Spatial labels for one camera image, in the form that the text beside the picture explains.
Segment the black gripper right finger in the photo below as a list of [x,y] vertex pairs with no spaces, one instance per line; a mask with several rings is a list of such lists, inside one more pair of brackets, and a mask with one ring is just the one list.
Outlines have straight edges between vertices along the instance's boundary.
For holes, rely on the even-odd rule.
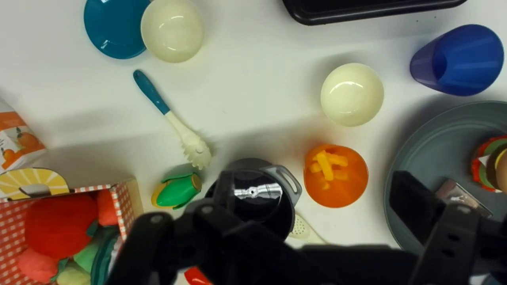
[[447,202],[409,171],[395,171],[388,204],[393,215],[420,242],[410,285],[507,285],[506,221],[485,216],[463,202]]

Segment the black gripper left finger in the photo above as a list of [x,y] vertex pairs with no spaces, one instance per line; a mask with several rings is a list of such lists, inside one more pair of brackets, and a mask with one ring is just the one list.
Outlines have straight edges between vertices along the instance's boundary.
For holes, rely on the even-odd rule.
[[108,285],[174,285],[178,272],[198,267],[212,285],[258,285],[269,272],[269,248],[285,247],[295,209],[282,199],[262,216],[244,218],[211,197],[135,220]]

